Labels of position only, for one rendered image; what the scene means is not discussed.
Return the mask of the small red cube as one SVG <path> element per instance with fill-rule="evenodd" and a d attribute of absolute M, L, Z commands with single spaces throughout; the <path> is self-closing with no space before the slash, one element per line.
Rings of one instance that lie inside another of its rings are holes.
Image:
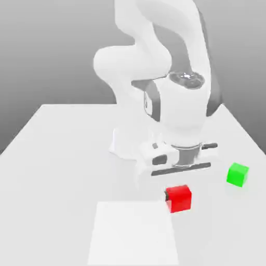
<path fill-rule="evenodd" d="M 192 192 L 187 185 L 166 188 L 169 195 L 167 205 L 171 213 L 189 210 L 192 202 Z"/>

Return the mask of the small green cube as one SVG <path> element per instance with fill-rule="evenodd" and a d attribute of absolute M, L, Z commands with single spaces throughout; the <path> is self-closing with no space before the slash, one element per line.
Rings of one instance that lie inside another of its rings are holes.
<path fill-rule="evenodd" d="M 237 187 L 242 187 L 247 179 L 249 167 L 233 163 L 227 174 L 227 182 Z"/>

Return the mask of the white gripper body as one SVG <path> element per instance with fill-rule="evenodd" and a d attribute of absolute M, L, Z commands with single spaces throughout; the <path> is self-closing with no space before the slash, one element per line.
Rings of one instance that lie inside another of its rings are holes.
<path fill-rule="evenodd" d="M 153 170 L 150 174 L 150 181 L 171 181 L 189 177 L 190 174 L 205 170 L 211 167 L 211 162 L 193 164 L 190 167 L 171 167 Z"/>

